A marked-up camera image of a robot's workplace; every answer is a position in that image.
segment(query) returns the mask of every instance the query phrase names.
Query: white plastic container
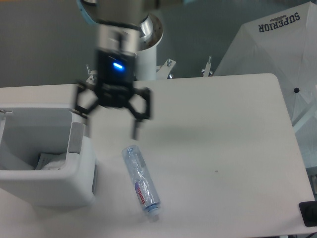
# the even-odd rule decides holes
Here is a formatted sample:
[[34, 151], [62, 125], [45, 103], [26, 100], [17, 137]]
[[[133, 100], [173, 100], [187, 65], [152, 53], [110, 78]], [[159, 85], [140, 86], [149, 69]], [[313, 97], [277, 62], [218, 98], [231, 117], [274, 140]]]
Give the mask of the white plastic container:
[[[34, 170], [41, 153], [65, 153], [65, 163]], [[88, 127], [67, 105], [0, 105], [2, 189], [38, 206], [89, 205], [96, 164]]]

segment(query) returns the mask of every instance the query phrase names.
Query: white table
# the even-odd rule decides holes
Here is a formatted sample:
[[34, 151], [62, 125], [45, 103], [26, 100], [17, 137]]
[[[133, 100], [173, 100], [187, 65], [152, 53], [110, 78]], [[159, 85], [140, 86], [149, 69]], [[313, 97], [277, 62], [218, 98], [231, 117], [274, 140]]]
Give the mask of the white table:
[[[298, 204], [313, 200], [278, 81], [272, 74], [139, 82], [154, 119], [130, 139], [126, 110], [99, 108], [99, 159], [91, 207], [32, 207], [0, 190], [6, 238], [248, 238], [316, 232]], [[0, 89], [1, 103], [69, 103], [74, 85]], [[163, 211], [141, 211], [121, 150], [138, 144]]]

